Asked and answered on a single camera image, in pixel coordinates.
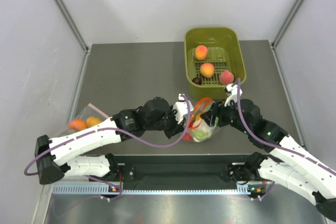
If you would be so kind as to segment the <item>fake orange yellow mango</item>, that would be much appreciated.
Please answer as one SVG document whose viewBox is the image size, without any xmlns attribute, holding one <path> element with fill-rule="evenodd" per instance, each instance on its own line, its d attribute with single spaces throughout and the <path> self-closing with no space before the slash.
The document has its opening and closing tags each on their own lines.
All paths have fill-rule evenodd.
<svg viewBox="0 0 336 224">
<path fill-rule="evenodd" d="M 199 120 L 201 120 L 202 118 L 201 118 L 201 114 L 199 113 L 199 114 L 196 114 L 195 116 L 194 116 L 194 121 L 195 122 L 197 122 L 197 121 L 199 121 Z"/>
</svg>

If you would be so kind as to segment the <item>clear zip bag red seal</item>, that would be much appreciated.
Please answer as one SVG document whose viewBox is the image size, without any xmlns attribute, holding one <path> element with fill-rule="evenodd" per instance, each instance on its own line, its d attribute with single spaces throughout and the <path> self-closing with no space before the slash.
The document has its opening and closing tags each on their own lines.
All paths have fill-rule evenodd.
<svg viewBox="0 0 336 224">
<path fill-rule="evenodd" d="M 215 125 L 209 126 L 201 115 L 208 112 L 214 101 L 211 98 L 205 97 L 200 99 L 195 105 L 190 116 L 190 124 L 187 133 L 183 136 L 186 142 L 203 142 L 214 134 Z"/>
</svg>

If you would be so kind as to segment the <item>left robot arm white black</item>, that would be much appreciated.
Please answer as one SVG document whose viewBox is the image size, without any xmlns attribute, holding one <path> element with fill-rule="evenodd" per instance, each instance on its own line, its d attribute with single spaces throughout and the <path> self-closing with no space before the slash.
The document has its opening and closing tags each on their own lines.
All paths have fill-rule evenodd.
<svg viewBox="0 0 336 224">
<path fill-rule="evenodd" d="M 109 144 L 139 139 L 146 131 L 162 131 L 167 138 L 184 135 L 184 125 L 193 106 L 181 98 L 174 105 L 156 97 L 136 109 L 122 110 L 95 126 L 72 134 L 37 139 L 35 157 L 41 185 L 65 177 L 96 176 L 114 180 L 119 174 L 112 154 L 87 156 L 86 153 Z"/>
</svg>

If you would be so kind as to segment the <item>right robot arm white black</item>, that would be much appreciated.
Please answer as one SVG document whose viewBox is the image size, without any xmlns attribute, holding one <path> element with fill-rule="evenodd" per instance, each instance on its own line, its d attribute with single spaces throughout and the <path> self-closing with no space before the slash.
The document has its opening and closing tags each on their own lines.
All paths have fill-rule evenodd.
<svg viewBox="0 0 336 224">
<path fill-rule="evenodd" d="M 231 127 L 243 132 L 256 147 L 289 165 L 281 167 L 270 158 L 255 154 L 245 164 L 245 174 L 256 180 L 272 180 L 310 201 L 327 219 L 335 221 L 335 170 L 318 160 L 278 124 L 266 120 L 251 100 L 225 104 L 216 101 L 201 118 L 210 126 Z"/>
</svg>

